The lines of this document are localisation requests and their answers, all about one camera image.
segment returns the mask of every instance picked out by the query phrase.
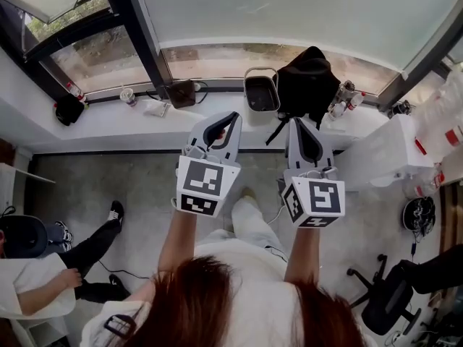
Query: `white shirt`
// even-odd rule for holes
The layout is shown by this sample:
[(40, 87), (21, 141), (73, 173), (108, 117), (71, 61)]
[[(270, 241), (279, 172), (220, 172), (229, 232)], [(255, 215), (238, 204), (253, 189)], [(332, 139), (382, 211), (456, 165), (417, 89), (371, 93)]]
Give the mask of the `white shirt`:
[(17, 294), (47, 284), (66, 265), (58, 254), (42, 259), (0, 259), (0, 317), (7, 319), (46, 319), (69, 314), (75, 307), (74, 290), (67, 289), (34, 315), (22, 314)]
[[(195, 248), (196, 256), (210, 254), (234, 269), (231, 281), (235, 295), (225, 346), (290, 346), (299, 300), (296, 288), (283, 282), (286, 263), (265, 249), (238, 239)], [(106, 302), (101, 313), (84, 327), (80, 346), (107, 346), (114, 335), (103, 325), (112, 315), (134, 316), (139, 311), (135, 320), (139, 327), (149, 310), (148, 302)]]

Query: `window frame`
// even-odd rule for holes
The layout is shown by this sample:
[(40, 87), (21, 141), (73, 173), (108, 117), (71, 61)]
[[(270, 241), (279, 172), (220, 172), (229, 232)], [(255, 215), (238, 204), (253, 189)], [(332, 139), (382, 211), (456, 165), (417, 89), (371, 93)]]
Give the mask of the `window frame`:
[[(9, 19), (12, 18), (16, 22), (13, 25), (6, 22), (4, 14), (2, 15), (4, 9), (0, 4), (0, 46), (42, 90), (48, 93), (55, 101), (59, 101), (62, 98), (71, 96), (64, 86), (72, 79), (68, 78), (59, 66), (54, 63), (50, 55), (78, 40), (123, 25), (151, 81), (127, 85), (133, 87), (134, 93), (138, 95), (146, 94), (148, 91), (150, 94), (157, 93), (162, 98), (168, 98), (164, 90), (165, 87), (177, 81), (172, 78), (163, 51), (159, 49), (156, 34), (153, 34), (153, 28), (147, 25), (140, 1), (108, 1), (111, 8), (103, 9), (73, 22), (41, 43), (36, 43), (26, 53), (23, 53), (21, 48), (18, 47), (20, 41), (13, 43), (11, 35), (8, 35), (8, 31), (13, 30), (15, 35), (19, 34), (19, 37), (21, 37), (21, 31), (17, 32), (18, 28), (21, 27), (18, 26), (18, 20), (21, 21), (19, 15), (16, 14), (17, 18), (11, 17), (10, 12)], [(368, 97), (365, 99), (365, 103), (377, 106), (380, 111), (386, 112), (430, 71), (434, 71), (446, 79), (450, 68), (442, 63), (442, 59), (463, 37), (463, 10), (457, 12), (454, 21), (443, 30), (441, 38), (437, 40), (432, 48), (428, 48), (428, 52), (422, 56), (421, 60), (415, 63), (415, 67), (406, 78), (402, 74), (398, 74), (379, 94), (367, 93)], [(33, 36), (26, 27), (26, 34), (27, 32), (29, 36)], [(243, 80), (240, 78), (201, 78), (192, 80), (200, 80), (207, 84), (207, 87), (203, 87), (200, 92), (243, 91)], [(100, 103), (118, 99), (119, 91), (120, 87), (113, 87), (86, 93), (86, 95), (89, 103)]]

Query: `black backpack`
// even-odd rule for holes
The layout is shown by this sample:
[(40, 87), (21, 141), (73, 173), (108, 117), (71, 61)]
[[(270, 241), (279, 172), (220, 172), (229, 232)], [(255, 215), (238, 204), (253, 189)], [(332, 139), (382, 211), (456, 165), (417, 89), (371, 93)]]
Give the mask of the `black backpack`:
[(330, 62), (315, 46), (302, 52), (287, 66), (278, 70), (280, 99), (279, 119), (281, 124), (268, 138), (266, 144), (279, 134), (292, 117), (303, 117), (320, 123), (336, 95), (341, 83), (331, 72)]

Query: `gray concrete floor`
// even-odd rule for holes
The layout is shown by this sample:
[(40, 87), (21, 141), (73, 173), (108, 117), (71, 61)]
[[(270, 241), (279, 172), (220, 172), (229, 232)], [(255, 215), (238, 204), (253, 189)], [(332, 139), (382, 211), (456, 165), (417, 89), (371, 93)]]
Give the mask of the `gray concrete floor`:
[[(102, 262), (112, 270), (125, 269), (141, 276), (156, 270), (158, 256), (169, 228), (175, 194), (176, 154), (140, 155), (66, 155), (38, 159), (35, 172), (56, 181), (36, 184), (33, 192), (33, 215), (47, 223), (63, 220), (75, 235), (75, 244), (87, 238), (106, 220), (112, 200), (120, 200), (126, 216), (122, 233), (116, 238)], [(276, 178), (286, 168), (282, 154), (240, 154), (242, 166), (239, 178), (216, 219), (198, 218), (197, 240), (217, 228), (231, 224), (230, 212), (244, 185), (254, 189), (264, 218), (269, 221), (281, 207)], [(440, 205), (435, 198), (437, 223), (433, 231), (417, 246), (415, 262), (424, 262), (438, 254), (441, 232)], [(388, 255), (390, 268), (401, 259), (411, 259), (413, 235), (400, 225), (400, 215), (406, 199), (399, 184), (382, 189), (348, 193), (346, 217), (322, 229), (320, 243), (320, 284), (331, 293), (338, 293), (352, 301), (365, 293), (355, 278), (346, 275), (348, 267), (358, 269), (366, 278), (378, 269), (376, 257)], [(295, 229), (288, 212), (271, 224), (281, 243), (290, 253)], [(134, 291), (143, 281), (120, 274), (128, 289)], [(96, 264), (87, 280), (108, 281), (108, 273)], [(427, 308), (429, 296), (415, 294), (412, 311), (422, 308), (420, 321), (429, 320), (432, 310)], [(71, 332), (69, 341), (78, 346), (83, 325), (101, 305), (78, 301), (76, 310), (67, 317)], [(362, 307), (355, 309), (358, 314)], [(404, 319), (391, 329), (402, 330)], [(382, 346), (386, 337), (377, 336), (365, 326), (364, 331)], [(407, 346), (420, 330), (419, 325), (396, 347)]]

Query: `chair seat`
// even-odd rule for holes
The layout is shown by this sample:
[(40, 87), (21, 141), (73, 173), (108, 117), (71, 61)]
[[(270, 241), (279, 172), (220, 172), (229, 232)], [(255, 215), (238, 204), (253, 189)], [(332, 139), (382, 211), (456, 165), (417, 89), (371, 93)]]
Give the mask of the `chair seat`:
[(397, 322), (412, 299), (413, 288), (405, 281), (404, 271), (396, 265), (388, 276), (370, 289), (370, 300), (363, 309), (365, 325), (378, 335), (385, 335)]
[(0, 218), (0, 230), (7, 240), (7, 258), (36, 258), (45, 252), (48, 235), (42, 221), (33, 216), (7, 215)]

